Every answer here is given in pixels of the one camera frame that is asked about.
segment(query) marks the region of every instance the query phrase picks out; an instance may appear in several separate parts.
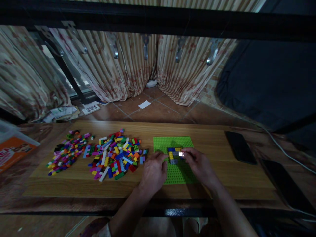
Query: black smartphone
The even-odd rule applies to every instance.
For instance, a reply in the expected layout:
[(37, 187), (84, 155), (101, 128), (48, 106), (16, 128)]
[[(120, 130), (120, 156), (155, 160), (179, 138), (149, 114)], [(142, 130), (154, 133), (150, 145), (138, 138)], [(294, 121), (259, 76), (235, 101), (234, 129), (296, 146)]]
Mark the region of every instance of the black smartphone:
[(243, 135), (229, 131), (225, 131), (225, 134), (237, 160), (252, 165), (258, 164)]
[(313, 205), (305, 197), (284, 166), (278, 162), (262, 160), (271, 181), (280, 192), (286, 204), (294, 210), (316, 216)]

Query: yellow lego brick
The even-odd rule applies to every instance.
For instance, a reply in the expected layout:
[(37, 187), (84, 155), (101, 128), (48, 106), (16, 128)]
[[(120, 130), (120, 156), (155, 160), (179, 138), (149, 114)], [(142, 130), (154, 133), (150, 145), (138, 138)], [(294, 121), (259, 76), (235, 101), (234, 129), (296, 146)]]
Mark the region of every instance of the yellow lego brick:
[(116, 146), (116, 147), (114, 147), (114, 150), (115, 150), (115, 153), (118, 155), (119, 154), (119, 149), (118, 149), (118, 147)]
[(109, 164), (109, 157), (106, 157), (104, 161), (104, 166), (108, 166), (108, 164)]

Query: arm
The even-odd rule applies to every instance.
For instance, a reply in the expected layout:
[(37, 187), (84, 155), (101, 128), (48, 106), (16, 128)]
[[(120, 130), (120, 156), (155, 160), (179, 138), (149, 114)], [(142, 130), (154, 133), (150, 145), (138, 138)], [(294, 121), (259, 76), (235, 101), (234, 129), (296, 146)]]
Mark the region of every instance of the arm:
[(256, 232), (220, 182), (205, 154), (184, 148), (184, 158), (197, 179), (210, 191), (224, 236), (257, 236)]
[(142, 179), (109, 222), (112, 237), (132, 236), (147, 204), (167, 179), (167, 155), (156, 152), (144, 164)]

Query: curtain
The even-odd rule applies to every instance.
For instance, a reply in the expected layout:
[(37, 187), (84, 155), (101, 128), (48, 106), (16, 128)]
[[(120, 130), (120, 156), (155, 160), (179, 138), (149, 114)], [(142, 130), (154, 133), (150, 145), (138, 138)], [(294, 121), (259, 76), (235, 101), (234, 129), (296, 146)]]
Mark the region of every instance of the curtain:
[(118, 59), (114, 59), (111, 40), (103, 31), (78, 30), (87, 54), (78, 52), (65, 29), (50, 29), (68, 58), (97, 96), (103, 101), (126, 100), (139, 95), (152, 76), (156, 64), (157, 36), (150, 36), (148, 60), (144, 60), (143, 41), (136, 33), (111, 33), (116, 38)]
[[(161, 1), (160, 5), (209, 10), (256, 11), (261, 8), (264, 2), (265, 0), (164, 0)], [(157, 62), (157, 80), (160, 90), (179, 105), (191, 105), (205, 88), (235, 41), (235, 39), (223, 39), (218, 45), (219, 51), (215, 61), (212, 65), (207, 66), (206, 60), (211, 53), (211, 38), (188, 37), (183, 46), (181, 60), (176, 63), (178, 37), (160, 35)]]
[[(101, 1), (121, 4), (142, 4), (165, 7), (185, 7), (230, 11), (258, 11), (265, 0), (161, 0), (161, 1)], [(68, 30), (51, 29), (55, 38), (69, 55), (78, 70), (86, 76), (93, 90), (104, 101), (126, 100), (139, 95), (149, 79), (157, 79), (158, 86), (174, 102), (189, 106), (199, 96), (215, 70), (229, 52), (235, 39), (223, 39), (211, 66), (211, 38), (188, 37), (179, 63), (175, 62), (177, 36), (151, 35), (148, 60), (144, 60), (140, 34), (114, 33), (118, 59), (111, 53), (111, 41), (106, 32), (81, 31), (79, 38), (88, 49), (80, 54), (72, 43)]]
[(28, 122), (71, 105), (52, 65), (24, 27), (0, 26), (0, 107)]

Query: black fabric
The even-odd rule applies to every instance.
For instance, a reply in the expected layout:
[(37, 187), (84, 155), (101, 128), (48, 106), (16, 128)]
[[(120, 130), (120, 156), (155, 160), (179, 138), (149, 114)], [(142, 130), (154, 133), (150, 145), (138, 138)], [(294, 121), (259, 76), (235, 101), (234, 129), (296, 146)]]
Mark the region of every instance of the black fabric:
[[(312, 15), (316, 1), (268, 0), (262, 12)], [(291, 124), (316, 112), (315, 57), (312, 43), (243, 40), (223, 69), (219, 100), (272, 130)], [(316, 123), (288, 137), (315, 150)]]

